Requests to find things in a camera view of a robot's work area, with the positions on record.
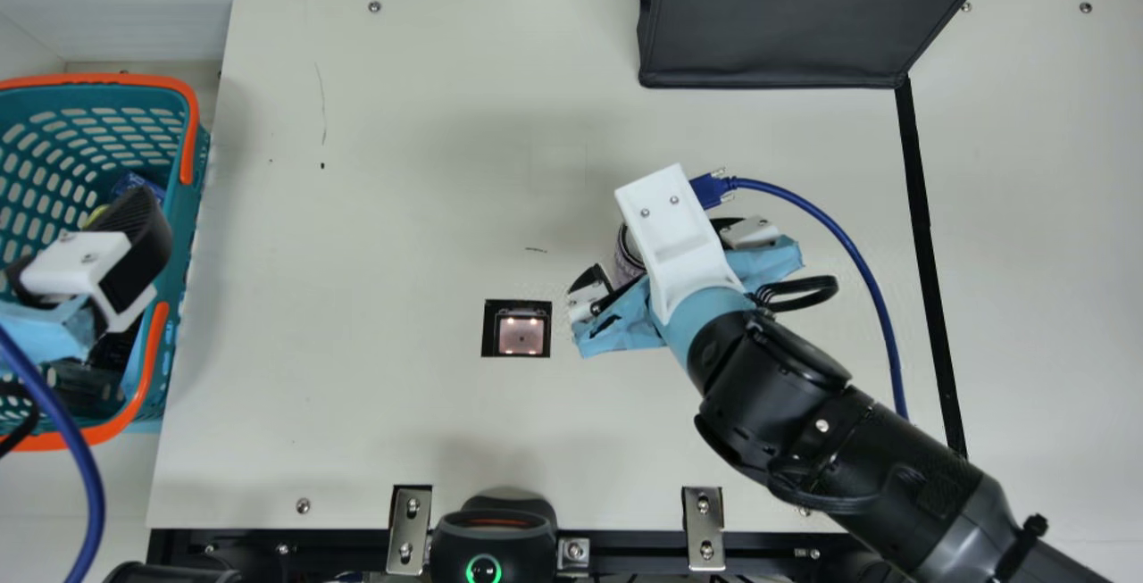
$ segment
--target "white table surface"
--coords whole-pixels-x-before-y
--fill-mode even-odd
[[[1129,227],[1109,237],[1105,229],[1114,223],[1112,214],[1138,214],[1138,207],[1125,203],[1121,190],[1111,192],[1108,201],[1057,199],[1058,189],[1085,170],[1088,197],[1098,197],[1104,185],[1122,189],[1138,178],[1132,155],[1143,141],[1137,120],[1143,104],[1143,57],[1137,50],[1143,42],[1143,0],[1089,0],[1095,8],[1090,16],[1077,13],[1078,1],[974,0],[973,13],[959,14],[918,63],[913,82],[972,457],[1005,482],[1017,514],[1048,516],[1054,545],[1114,581],[1130,581],[1138,572],[1136,554],[1143,542],[1132,479],[1138,465],[1133,463],[1135,444],[1129,437],[1141,421],[1132,404],[1140,384],[1130,359],[1143,350],[1119,333],[1103,345],[1111,352],[1100,358],[1114,361],[1089,361],[1082,336],[1053,336],[1045,344],[1037,334],[1039,328],[1055,330],[1060,320],[1072,321],[1085,334],[1129,330],[1138,322],[1138,314],[1127,308],[1137,286],[1128,283],[1121,293],[1098,288],[1104,277],[1130,273],[1137,255],[1120,253],[1138,247],[1141,237]],[[1016,35],[1004,39],[1013,29]],[[136,71],[139,65],[91,67]],[[213,78],[214,69],[207,70]],[[213,91],[202,94],[213,97]],[[980,165],[958,167],[958,154],[975,149],[991,162],[1008,163],[986,173]],[[1021,152],[1047,152],[1049,165],[1009,159]],[[1089,157],[1092,165],[1085,165]],[[1032,174],[1022,174],[1022,167]],[[1033,179],[1034,201],[1017,209],[1006,206],[1005,195],[993,187],[998,182],[991,181],[998,170],[1013,183]],[[1041,224],[1041,213],[1061,207],[1068,221],[1082,226],[1073,229],[1072,238],[1082,246],[1113,241],[1111,253],[1085,257],[1077,246],[1074,254],[1054,254],[1050,232],[1032,227]],[[958,229],[968,226],[975,227],[956,239]],[[1013,239],[1006,231],[1029,234]],[[1024,246],[1025,240],[1033,246]],[[1021,243],[1017,250],[1013,241]],[[1004,277],[1006,265],[986,254],[989,249],[1005,250],[1006,258],[1015,255],[1017,272],[1032,269],[1039,279]],[[1058,287],[1044,275],[1068,281]],[[1045,285],[1068,292],[1068,301],[1054,301]],[[981,309],[984,295],[994,308]],[[1076,319],[1078,312],[1084,318]],[[1098,335],[1108,340],[1106,333]],[[1082,369],[1062,372],[1061,364]],[[1050,380],[1040,380],[1040,366],[1054,367]],[[1082,380],[1069,378],[1072,374]],[[1065,441],[1057,442],[1061,437]],[[139,436],[95,449],[112,520],[89,581],[102,581],[115,564],[144,556],[143,516],[154,452],[154,437]],[[1092,469],[1093,462],[1101,468]],[[5,457],[0,562],[14,580],[63,576],[82,534],[82,488],[66,454]]]
[[[968,456],[1137,580],[1143,0],[973,2],[913,70]]]
[[[613,189],[726,165],[832,213],[881,278],[914,421],[943,438],[890,91],[653,91],[633,0],[235,0],[151,527],[378,528],[479,490],[560,524],[681,529],[722,486],[730,530],[833,530],[726,466],[665,350],[480,359],[486,298],[561,302],[609,258]],[[740,193],[841,294],[785,321],[889,399],[872,303],[829,233]],[[539,248],[546,254],[526,250]],[[295,512],[307,497],[312,510]]]

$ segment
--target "black fabric bag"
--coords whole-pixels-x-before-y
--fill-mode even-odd
[[[894,88],[965,0],[639,0],[649,88]]]

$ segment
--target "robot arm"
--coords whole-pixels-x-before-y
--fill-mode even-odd
[[[645,250],[655,326],[703,397],[695,426],[722,460],[916,581],[1105,581],[1039,541],[1042,518],[1017,526],[994,479],[730,286],[681,168],[616,199]]]

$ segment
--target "metal bracket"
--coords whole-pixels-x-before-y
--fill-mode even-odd
[[[561,576],[588,576],[591,541],[575,537],[560,538],[555,550],[557,573]]]
[[[690,572],[726,570],[722,549],[722,488],[684,487],[682,526]]]
[[[389,560],[385,572],[417,576],[425,568],[432,489],[398,488],[389,510]]]

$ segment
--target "white tabletop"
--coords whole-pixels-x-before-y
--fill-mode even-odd
[[[235,0],[151,527],[379,528],[545,495],[560,526],[681,529],[722,486],[730,530],[833,530],[726,466],[669,352],[481,359],[483,301],[559,304],[613,251],[613,189],[681,162],[788,185],[861,246],[914,422],[943,438],[890,91],[646,90],[634,0]],[[876,314],[829,233],[740,193],[840,295],[784,318],[889,401]],[[542,249],[546,253],[537,253]],[[312,502],[295,512],[299,497]]]

